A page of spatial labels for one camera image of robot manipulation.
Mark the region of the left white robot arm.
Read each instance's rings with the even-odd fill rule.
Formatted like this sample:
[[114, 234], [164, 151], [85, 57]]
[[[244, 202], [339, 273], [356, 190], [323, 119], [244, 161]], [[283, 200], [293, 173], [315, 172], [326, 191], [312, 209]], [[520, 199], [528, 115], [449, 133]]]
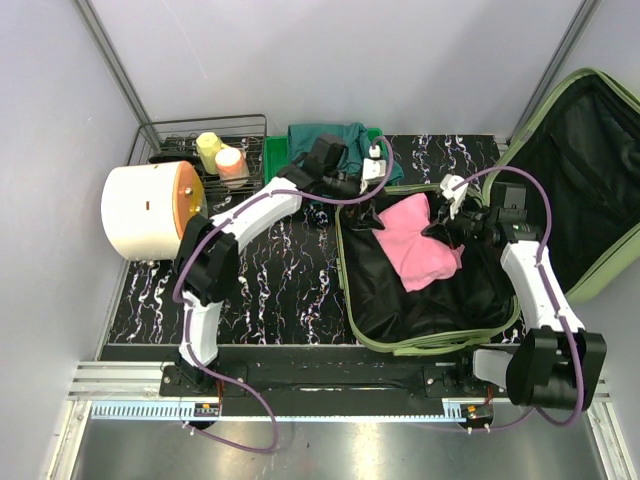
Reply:
[[362, 160], [359, 174], [338, 168], [346, 144], [322, 134], [309, 152], [282, 167], [257, 193], [235, 207], [206, 218], [192, 217], [173, 262], [177, 275], [173, 300], [184, 306], [183, 337], [179, 346], [188, 363], [181, 384], [196, 396], [215, 386], [209, 365], [218, 356], [217, 331], [224, 302], [238, 279], [240, 254], [257, 236], [301, 209], [304, 200], [337, 206], [373, 199], [388, 183], [394, 153], [378, 136]]

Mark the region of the green hard-shell suitcase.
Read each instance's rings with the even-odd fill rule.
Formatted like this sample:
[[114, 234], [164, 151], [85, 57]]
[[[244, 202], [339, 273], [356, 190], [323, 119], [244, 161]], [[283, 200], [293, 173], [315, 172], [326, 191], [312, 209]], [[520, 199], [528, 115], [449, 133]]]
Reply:
[[[639, 255], [639, 99], [609, 74], [580, 69], [565, 78], [468, 198], [499, 200], [499, 186], [527, 189], [527, 218], [549, 229], [553, 271], [572, 303], [593, 298]], [[424, 193], [433, 218], [435, 187], [393, 187], [371, 200], [378, 215]], [[382, 353], [439, 355], [489, 342], [512, 328], [520, 303], [498, 251], [466, 241], [462, 267], [447, 280], [407, 292], [371, 231], [336, 213], [340, 274], [356, 339]]]

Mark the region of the teal cloth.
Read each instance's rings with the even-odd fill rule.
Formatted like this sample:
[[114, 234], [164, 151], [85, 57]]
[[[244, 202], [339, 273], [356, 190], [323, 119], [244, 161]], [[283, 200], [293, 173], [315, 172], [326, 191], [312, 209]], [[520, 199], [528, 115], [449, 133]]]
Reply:
[[302, 153], [311, 151], [316, 138], [322, 134], [340, 137], [347, 151], [342, 156], [338, 168], [349, 175], [359, 175], [363, 159], [369, 153], [372, 141], [382, 135], [381, 130], [368, 129], [360, 122], [340, 124], [291, 124], [287, 131], [287, 161], [292, 163]]

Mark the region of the pink cloth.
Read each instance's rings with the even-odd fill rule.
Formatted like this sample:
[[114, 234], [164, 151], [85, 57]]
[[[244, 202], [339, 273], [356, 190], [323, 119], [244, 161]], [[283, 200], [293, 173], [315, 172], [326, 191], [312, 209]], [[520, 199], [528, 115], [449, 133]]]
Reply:
[[431, 224], [429, 216], [426, 195], [413, 194], [383, 210], [379, 219], [384, 228], [373, 232], [407, 292], [450, 279], [462, 267], [464, 246], [452, 249], [422, 235]]

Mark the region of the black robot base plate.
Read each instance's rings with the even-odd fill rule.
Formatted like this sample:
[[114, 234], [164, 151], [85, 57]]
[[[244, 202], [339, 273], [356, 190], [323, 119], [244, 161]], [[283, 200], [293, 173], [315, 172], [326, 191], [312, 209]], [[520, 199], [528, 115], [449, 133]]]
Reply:
[[356, 345], [223, 345], [210, 369], [253, 387], [280, 392], [408, 393], [423, 397], [505, 399], [504, 387], [471, 375], [471, 354], [394, 356]]

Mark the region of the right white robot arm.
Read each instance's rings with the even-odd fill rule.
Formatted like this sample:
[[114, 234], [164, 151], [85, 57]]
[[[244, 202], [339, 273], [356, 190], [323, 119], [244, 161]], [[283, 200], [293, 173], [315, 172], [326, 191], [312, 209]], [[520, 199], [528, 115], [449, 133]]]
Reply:
[[467, 196], [468, 182], [448, 175], [439, 185], [444, 203], [422, 234], [460, 245], [475, 240], [498, 250], [526, 325], [512, 353], [479, 348], [471, 362], [454, 371], [454, 384], [476, 396], [489, 383], [510, 401], [537, 410], [582, 412], [592, 403], [607, 345], [587, 332], [573, 312], [552, 269], [545, 233], [529, 223], [525, 186], [502, 183], [499, 200], [481, 206]]

